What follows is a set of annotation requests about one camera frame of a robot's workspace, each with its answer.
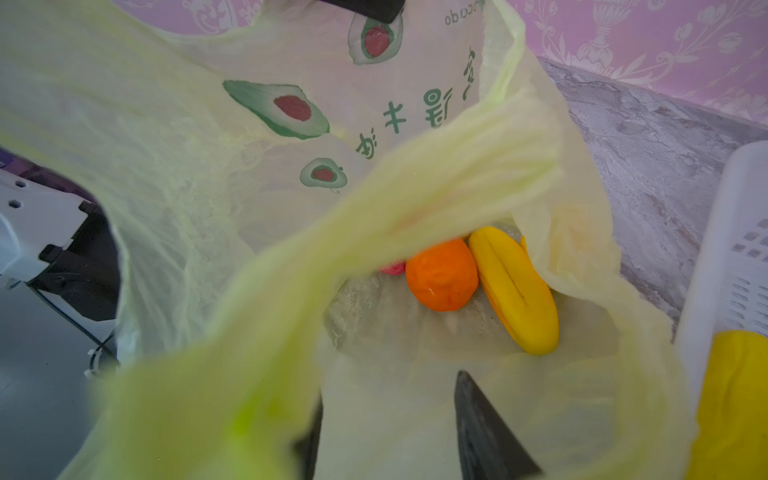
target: avocado print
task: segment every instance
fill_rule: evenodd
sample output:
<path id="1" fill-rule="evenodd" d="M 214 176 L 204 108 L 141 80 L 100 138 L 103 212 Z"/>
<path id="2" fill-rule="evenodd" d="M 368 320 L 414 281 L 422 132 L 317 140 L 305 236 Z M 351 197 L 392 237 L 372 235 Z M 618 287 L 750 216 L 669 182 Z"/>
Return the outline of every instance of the avocado print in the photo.
<path id="1" fill-rule="evenodd" d="M 308 187 L 341 188 L 346 185 L 343 170 L 330 158 L 316 158 L 301 169 L 299 180 Z"/>
<path id="2" fill-rule="evenodd" d="M 355 65 L 389 60 L 397 55 L 402 43 L 402 13 L 389 25 L 355 14 L 347 41 Z"/>
<path id="3" fill-rule="evenodd" d="M 223 86 L 237 103 L 264 120 L 280 136 L 306 140 L 330 131 L 328 119 L 296 85 L 226 80 Z"/>

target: banana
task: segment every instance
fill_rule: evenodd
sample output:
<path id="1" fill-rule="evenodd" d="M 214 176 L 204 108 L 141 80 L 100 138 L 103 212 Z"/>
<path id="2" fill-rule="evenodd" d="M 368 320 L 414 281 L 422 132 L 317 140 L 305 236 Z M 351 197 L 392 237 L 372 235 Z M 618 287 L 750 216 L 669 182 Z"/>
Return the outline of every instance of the banana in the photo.
<path id="1" fill-rule="evenodd" d="M 469 249 L 480 284 L 512 339 L 533 355 L 554 350 L 559 337 L 558 311 L 525 248 L 498 228 L 483 227 L 469 237 Z"/>

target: translucent yellow-green plastic bag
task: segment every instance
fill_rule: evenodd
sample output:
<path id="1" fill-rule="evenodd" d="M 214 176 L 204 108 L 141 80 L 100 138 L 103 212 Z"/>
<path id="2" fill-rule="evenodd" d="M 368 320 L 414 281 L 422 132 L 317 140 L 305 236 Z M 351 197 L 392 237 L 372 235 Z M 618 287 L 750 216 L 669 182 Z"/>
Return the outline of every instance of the translucent yellow-green plastic bag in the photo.
<path id="1" fill-rule="evenodd" d="M 89 189 L 120 247 L 124 367 L 62 478 L 291 478 L 321 389 L 315 478 L 460 478 L 459 369 L 546 478 L 681 476 L 669 321 L 619 276 L 600 178 L 520 18 L 409 0 L 400 19 L 267 0 L 200 39 L 106 2 L 0 6 L 0 144 Z M 481 291 L 434 313 L 372 273 L 493 222 L 556 291 L 550 355 Z"/>

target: orange fruit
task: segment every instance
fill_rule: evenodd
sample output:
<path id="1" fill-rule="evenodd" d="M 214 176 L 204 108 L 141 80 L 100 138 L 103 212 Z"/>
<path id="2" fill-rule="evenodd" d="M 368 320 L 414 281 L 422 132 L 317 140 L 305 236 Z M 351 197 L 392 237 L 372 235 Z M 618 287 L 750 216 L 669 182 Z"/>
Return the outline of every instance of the orange fruit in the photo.
<path id="1" fill-rule="evenodd" d="M 478 288 L 478 267 L 464 240 L 457 238 L 425 250 L 406 262 L 408 287 L 436 312 L 467 304 Z"/>

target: floral wallpaper pattern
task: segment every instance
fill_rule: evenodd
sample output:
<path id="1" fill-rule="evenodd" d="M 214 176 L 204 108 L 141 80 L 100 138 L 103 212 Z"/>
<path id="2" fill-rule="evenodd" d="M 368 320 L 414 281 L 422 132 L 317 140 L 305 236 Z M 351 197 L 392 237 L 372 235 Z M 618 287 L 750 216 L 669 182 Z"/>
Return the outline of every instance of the floral wallpaper pattern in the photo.
<path id="1" fill-rule="evenodd" d="M 113 0 L 157 28 L 217 35 L 261 0 Z M 539 56 L 768 125 L 768 0 L 508 0 Z"/>

